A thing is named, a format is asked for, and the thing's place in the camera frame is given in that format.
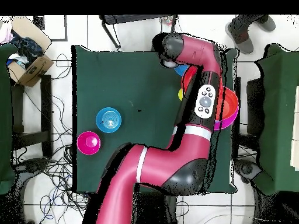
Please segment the magenta bowl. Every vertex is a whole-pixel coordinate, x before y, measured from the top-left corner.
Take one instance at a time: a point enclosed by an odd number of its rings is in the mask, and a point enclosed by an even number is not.
[[[93,155],[100,149],[100,138],[92,131],[85,131],[79,135],[77,147],[84,155]]]
[[[238,112],[239,112],[239,106],[237,107],[237,109],[235,110],[235,113],[232,116],[222,120],[222,126],[221,126],[222,130],[229,127],[235,121],[235,119],[238,115]],[[214,130],[219,131],[219,129],[220,129],[220,121],[215,121]]]

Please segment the tiled floor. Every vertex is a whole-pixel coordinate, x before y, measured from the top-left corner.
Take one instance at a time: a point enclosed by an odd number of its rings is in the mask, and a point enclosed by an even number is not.
[[[255,51],[252,54],[241,54],[238,58],[237,75],[241,77],[241,122],[247,123],[246,116],[246,82],[258,78],[260,72],[252,62],[263,56],[264,47],[269,43],[280,43],[285,48],[295,50],[299,48],[299,21],[292,19],[290,15],[271,15],[276,22],[276,30],[265,33],[255,24],[249,28],[249,35],[252,39]],[[214,40],[227,48],[234,47],[232,40],[226,35],[224,26],[235,15],[181,15],[179,24],[176,25],[178,32],[190,33],[198,37]],[[45,17],[47,33],[52,39],[64,39],[63,20],[61,16],[57,18]],[[108,27],[114,35],[113,28]],[[133,23],[118,24],[115,26],[116,32],[123,51],[149,51],[152,38],[160,32],[161,26],[158,19],[145,20]],[[170,27],[163,26],[164,31],[170,31]],[[56,78],[61,72],[67,69],[61,76],[67,74],[68,66],[71,66],[71,45],[82,45],[92,51],[115,50],[105,31],[101,27],[98,16],[67,16],[67,41],[53,41],[46,51],[57,66],[53,65],[47,72],[52,78]],[[71,72],[63,79],[52,82],[53,95],[59,97],[65,106],[63,122],[69,128],[72,127],[72,75]],[[40,107],[39,84],[33,88],[27,87],[25,90],[33,102]],[[53,102],[62,109],[62,103],[53,98]],[[24,125],[25,132],[40,131],[40,113],[29,98],[24,96]],[[59,120],[60,112],[53,104],[53,119],[56,129],[53,130],[53,140],[56,140],[64,129]],[[241,131],[246,132],[246,125],[241,125]],[[64,144],[72,142],[71,135],[62,135]],[[54,149],[61,146],[61,140],[54,142]],[[41,157],[41,146],[33,145],[28,147],[28,151],[23,155],[24,159]],[[56,159],[62,157],[62,152],[55,155]],[[194,195],[189,197],[178,197],[177,215],[179,224],[250,224],[252,222],[254,201],[251,186],[244,184],[240,177],[234,174],[234,185],[238,188],[235,194],[207,194]],[[54,185],[44,174],[33,179],[27,185],[25,192],[25,214],[28,219],[33,219],[39,223],[44,218],[43,211],[48,211],[47,199],[42,197],[53,193]],[[45,219],[43,224],[57,224],[57,221],[64,214],[58,224],[81,224],[82,216],[78,211],[67,209],[61,205],[59,200],[49,212],[49,219]]]

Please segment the gray shoe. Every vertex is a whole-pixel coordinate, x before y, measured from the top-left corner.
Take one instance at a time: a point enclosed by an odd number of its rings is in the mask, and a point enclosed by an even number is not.
[[[236,48],[239,49],[242,53],[245,53],[245,54],[252,53],[254,49],[253,49],[253,44],[252,44],[251,39],[248,38],[247,41],[244,41],[240,44],[237,44],[235,42],[231,32],[228,30],[228,25],[229,24],[230,24],[230,22],[225,25],[225,31],[230,36],[230,38],[234,41],[234,44],[235,44]]]
[[[256,22],[256,23],[259,25],[261,29],[263,29],[266,32],[271,32],[276,27],[274,20],[270,16],[268,16],[267,22],[265,23]]]

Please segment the green cloth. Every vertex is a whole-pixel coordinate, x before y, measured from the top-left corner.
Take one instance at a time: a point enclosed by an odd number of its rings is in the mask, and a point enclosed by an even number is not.
[[[108,160],[121,144],[167,147],[180,106],[181,77],[160,66],[154,52],[90,52],[76,46],[76,56],[77,134],[93,131],[101,140],[100,150],[92,156],[77,150],[77,191],[95,192]],[[235,51],[228,69],[230,88],[236,56]],[[122,117],[121,127],[111,134],[96,126],[96,115],[104,107],[117,109]],[[221,135],[210,191],[231,193],[235,189],[230,185],[230,129]]]
[[[254,183],[266,195],[299,192],[299,171],[290,165],[299,52],[283,51],[277,44],[271,44],[266,54],[256,61],[264,75],[265,128],[259,138],[259,163],[264,172]]]
[[[0,45],[0,195],[13,184],[15,173],[11,167],[12,155],[12,96],[6,61],[18,49],[13,44]]]

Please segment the blue object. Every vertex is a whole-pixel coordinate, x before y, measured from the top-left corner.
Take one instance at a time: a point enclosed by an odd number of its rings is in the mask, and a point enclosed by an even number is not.
[[[7,62],[6,62],[6,66],[10,65],[12,62],[12,59],[8,59]]]
[[[176,73],[178,73],[180,76],[184,75],[184,72],[188,69],[189,65],[179,65],[175,68]]]
[[[120,127],[120,124],[120,113],[112,107],[105,107],[96,115],[96,125],[105,133],[117,131]]]

